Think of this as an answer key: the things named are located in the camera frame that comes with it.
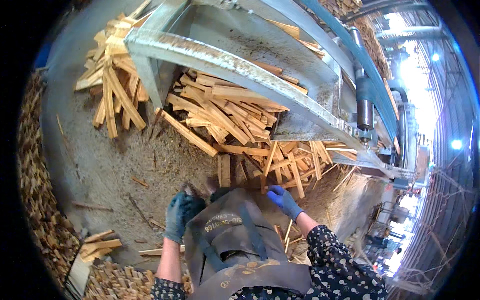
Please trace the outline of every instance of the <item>yellow wood strip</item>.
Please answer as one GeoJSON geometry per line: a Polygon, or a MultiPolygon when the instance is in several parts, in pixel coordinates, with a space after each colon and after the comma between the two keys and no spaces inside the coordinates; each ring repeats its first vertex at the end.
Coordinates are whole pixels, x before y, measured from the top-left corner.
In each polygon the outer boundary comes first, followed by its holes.
{"type": "Polygon", "coordinates": [[[205,153],[210,155],[211,157],[214,157],[218,151],[216,151],[212,146],[207,144],[204,140],[196,136],[193,132],[188,130],[185,126],[180,124],[177,120],[175,120],[171,115],[169,115],[167,112],[162,110],[161,116],[168,122],[170,125],[172,125],[181,135],[183,135],[187,140],[189,140],[192,144],[195,146],[199,147],[202,149],[205,153]]]}

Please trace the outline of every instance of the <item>galvanized steel beam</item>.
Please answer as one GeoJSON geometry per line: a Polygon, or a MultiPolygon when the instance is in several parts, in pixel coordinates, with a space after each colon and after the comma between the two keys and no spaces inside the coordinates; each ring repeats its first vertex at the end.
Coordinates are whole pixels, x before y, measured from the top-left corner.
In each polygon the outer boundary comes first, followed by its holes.
{"type": "Polygon", "coordinates": [[[365,149],[357,139],[359,131],[287,84],[280,78],[236,55],[183,36],[134,28],[125,38],[130,53],[164,60],[195,68],[220,78],[228,78],[262,96],[288,107],[321,126],[327,132],[365,156],[388,177],[395,177],[391,166],[383,163],[369,148],[365,149]]]}

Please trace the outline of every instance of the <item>gray glove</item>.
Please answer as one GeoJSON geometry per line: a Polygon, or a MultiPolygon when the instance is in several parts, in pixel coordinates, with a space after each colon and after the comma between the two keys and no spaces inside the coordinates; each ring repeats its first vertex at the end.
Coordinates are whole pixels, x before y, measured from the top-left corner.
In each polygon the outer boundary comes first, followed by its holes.
{"type": "Polygon", "coordinates": [[[202,198],[179,192],[167,208],[167,228],[163,237],[182,244],[185,226],[205,208],[205,201],[202,198]]]}
{"type": "Polygon", "coordinates": [[[268,189],[267,197],[273,201],[282,212],[289,216],[294,222],[297,219],[298,215],[303,212],[293,200],[290,192],[287,192],[284,188],[279,185],[272,185],[268,189]]]}

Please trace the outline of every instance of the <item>work glove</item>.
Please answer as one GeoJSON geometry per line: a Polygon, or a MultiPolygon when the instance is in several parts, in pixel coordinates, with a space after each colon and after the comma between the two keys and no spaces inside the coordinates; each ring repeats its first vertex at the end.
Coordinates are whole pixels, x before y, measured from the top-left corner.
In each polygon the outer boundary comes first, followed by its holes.
{"type": "Polygon", "coordinates": [[[290,192],[279,185],[272,185],[268,189],[267,197],[273,201],[282,212],[289,216],[294,222],[298,215],[303,211],[293,200],[290,192]]]}
{"type": "Polygon", "coordinates": [[[167,208],[167,228],[163,237],[182,244],[185,226],[205,208],[205,201],[202,198],[179,192],[167,208]]]}

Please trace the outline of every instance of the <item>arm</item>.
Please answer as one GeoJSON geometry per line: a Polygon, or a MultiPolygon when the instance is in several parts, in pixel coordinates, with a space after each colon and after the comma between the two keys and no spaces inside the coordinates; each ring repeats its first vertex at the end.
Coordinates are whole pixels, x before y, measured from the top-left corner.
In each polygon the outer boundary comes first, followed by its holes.
{"type": "Polygon", "coordinates": [[[181,283],[180,244],[163,239],[163,252],[155,274],[160,279],[181,283]]]}
{"type": "Polygon", "coordinates": [[[301,212],[295,222],[299,226],[304,237],[307,237],[312,229],[320,225],[315,220],[310,218],[305,212],[301,212]]]}

